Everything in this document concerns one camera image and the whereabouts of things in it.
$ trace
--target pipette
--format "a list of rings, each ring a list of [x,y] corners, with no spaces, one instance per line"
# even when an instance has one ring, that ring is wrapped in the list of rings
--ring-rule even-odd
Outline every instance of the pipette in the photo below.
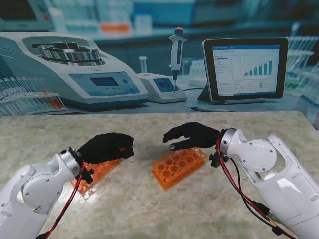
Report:
[[[171,67],[171,73],[173,74],[173,80],[174,80],[174,93],[173,93],[174,97],[175,97],[176,80],[180,71],[181,59],[183,56],[183,43],[187,41],[187,36],[183,35],[183,33],[184,33],[184,29],[181,27],[178,27],[175,29],[174,35],[170,37],[170,40],[173,42],[173,46],[171,48],[171,54],[170,54],[170,67]]]

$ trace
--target gloved hand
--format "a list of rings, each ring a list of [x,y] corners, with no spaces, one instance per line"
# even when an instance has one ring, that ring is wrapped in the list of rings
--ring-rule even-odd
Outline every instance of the gloved hand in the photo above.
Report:
[[[172,139],[178,139],[182,136],[189,139],[171,144],[169,146],[171,151],[193,147],[211,148],[216,144],[220,132],[200,123],[186,123],[167,132],[164,135],[163,143],[167,143]]]
[[[127,159],[134,155],[133,138],[121,133],[100,134],[83,145],[80,152],[86,163],[103,163],[116,159]]]

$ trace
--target bar chart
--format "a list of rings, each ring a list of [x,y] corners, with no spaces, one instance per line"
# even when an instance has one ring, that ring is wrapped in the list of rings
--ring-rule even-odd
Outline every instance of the bar chart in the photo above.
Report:
[[[259,62],[259,64],[254,64],[250,66],[243,66],[244,76],[262,76],[262,75],[272,75],[273,61],[266,60],[264,62]]]

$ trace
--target white device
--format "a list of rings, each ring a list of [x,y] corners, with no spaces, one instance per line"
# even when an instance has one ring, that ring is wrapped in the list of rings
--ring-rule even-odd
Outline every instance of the white device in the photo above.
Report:
[[[187,101],[187,95],[182,88],[175,87],[171,77],[152,73],[137,74],[149,94],[149,101],[158,103],[172,103]]]
[[[176,80],[177,76],[180,72],[181,67],[181,60],[183,57],[183,44],[187,41],[187,36],[183,35],[184,29],[181,27],[178,27],[174,31],[174,35],[170,37],[170,40],[173,42],[173,46],[171,48],[171,54],[170,54],[170,67],[171,72],[173,74],[173,80],[174,80],[174,90],[173,95],[175,96],[175,86],[176,86]]]
[[[145,103],[148,93],[124,62],[82,36],[53,32],[0,33],[0,76],[44,78],[71,106],[102,109]]]
[[[49,163],[19,169],[0,191],[0,238],[35,239],[60,197],[63,184],[79,172],[79,164],[66,150],[55,154]]]
[[[43,0],[11,0],[0,7],[1,31],[53,30],[49,11]]]
[[[227,157],[239,157],[247,177],[281,224],[299,239],[319,239],[318,184],[278,137],[270,135],[268,141],[248,141],[241,130],[231,128],[221,140],[220,151]],[[275,165],[277,152],[285,168],[262,180],[258,172]]]

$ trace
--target table surface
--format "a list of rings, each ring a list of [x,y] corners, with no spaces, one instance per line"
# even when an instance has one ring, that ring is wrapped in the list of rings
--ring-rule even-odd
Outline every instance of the table surface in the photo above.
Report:
[[[79,148],[97,134],[125,133],[134,140],[135,162],[121,162],[84,198],[77,194],[52,239],[284,239],[243,205],[221,168],[207,162],[164,191],[151,163],[167,155],[163,135],[196,121],[216,129],[234,127],[248,140],[279,136],[319,182],[319,135],[300,112],[230,112],[10,116],[0,119],[0,188],[26,164],[48,162],[69,146]],[[204,149],[207,155],[214,149]],[[228,165],[230,172],[234,168]],[[240,170],[243,191],[258,193]],[[66,183],[43,231],[50,229],[72,191]]]

